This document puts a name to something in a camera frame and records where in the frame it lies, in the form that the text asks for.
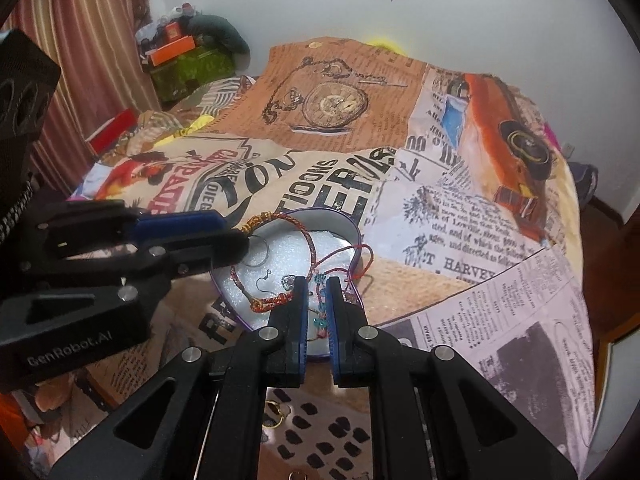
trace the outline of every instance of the silver screw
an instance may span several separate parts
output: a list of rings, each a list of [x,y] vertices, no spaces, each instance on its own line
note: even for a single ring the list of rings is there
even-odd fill
[[[202,357],[202,350],[195,346],[190,346],[182,351],[182,358],[188,363],[196,362]]]
[[[438,359],[441,361],[451,361],[456,353],[453,351],[453,348],[447,345],[436,346],[436,349],[433,351]]]
[[[138,290],[133,285],[121,286],[118,297],[122,301],[133,301],[138,297]]]
[[[158,256],[164,256],[166,251],[164,250],[164,247],[156,245],[149,249],[149,254],[157,258]]]
[[[260,329],[258,332],[258,336],[260,339],[264,339],[265,341],[271,341],[272,339],[276,339],[278,337],[278,329],[274,326],[266,326]]]
[[[378,337],[378,329],[374,326],[361,326],[358,329],[358,335],[363,339],[375,339]]]

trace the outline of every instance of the beaded bracelet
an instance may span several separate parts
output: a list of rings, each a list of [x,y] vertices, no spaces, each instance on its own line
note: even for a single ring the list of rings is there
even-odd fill
[[[305,237],[306,243],[309,245],[309,251],[311,252],[311,266],[309,267],[309,272],[306,275],[306,280],[307,281],[311,280],[313,270],[317,265],[316,260],[318,259],[318,256],[316,255],[316,246],[314,245],[314,241],[311,239],[311,235],[309,234],[309,231],[306,230],[306,228],[300,223],[299,220],[296,220],[295,218],[289,215],[286,215],[284,213],[264,212],[249,218],[246,224],[244,224],[240,228],[240,230],[247,236],[250,236],[258,227],[268,224],[269,222],[272,222],[277,219],[286,220],[287,222],[293,224]],[[247,290],[244,288],[244,285],[240,281],[240,278],[238,278],[238,273],[236,272],[236,266],[231,266],[230,273],[231,273],[231,279],[236,284],[236,286],[240,289],[240,292],[242,292],[244,297],[249,300],[249,306],[251,307],[251,310],[253,310],[254,312],[258,312],[258,313],[268,312],[270,310],[273,310],[274,307],[276,307],[277,305],[287,303],[287,301],[289,301],[292,297],[292,291],[289,291],[289,292],[281,292],[274,298],[264,298],[263,300],[259,298],[254,298],[251,294],[247,292]]]

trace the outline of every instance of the gold ring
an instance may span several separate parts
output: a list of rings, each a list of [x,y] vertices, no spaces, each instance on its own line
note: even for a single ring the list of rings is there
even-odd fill
[[[280,409],[279,403],[277,403],[275,400],[265,400],[264,403],[265,403],[265,405],[270,404],[271,406],[275,406],[276,407],[276,411],[278,412],[278,415],[280,416],[280,420],[274,426],[265,426],[264,423],[263,423],[262,427],[263,428],[268,428],[269,430],[275,430],[278,426],[280,426],[284,422],[284,419],[287,417],[287,415],[282,413],[282,410]]]

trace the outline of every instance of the newspaper print blanket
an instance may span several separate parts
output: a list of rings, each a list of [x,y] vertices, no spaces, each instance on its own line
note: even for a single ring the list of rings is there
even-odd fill
[[[493,75],[334,38],[273,48],[231,101],[201,130],[121,156],[98,195],[157,214],[215,209],[232,226],[343,211],[376,253],[358,283],[369,322],[419,348],[452,345],[580,471],[594,395],[578,205],[535,104]],[[201,275],[174,282],[152,332],[74,374],[62,418],[32,432],[41,470],[183,348],[232,345],[241,328]],[[266,406],[261,479],[371,478],[365,390],[335,388],[320,363],[268,399],[286,418],[273,428]]]

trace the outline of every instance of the striped curtain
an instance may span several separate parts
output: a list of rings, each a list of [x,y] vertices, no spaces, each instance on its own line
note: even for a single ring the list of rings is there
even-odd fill
[[[140,1],[148,0],[20,0],[4,24],[21,28],[62,67],[31,153],[54,189],[70,194],[80,183],[94,158],[84,139],[103,123],[126,108],[160,109],[138,60]]]

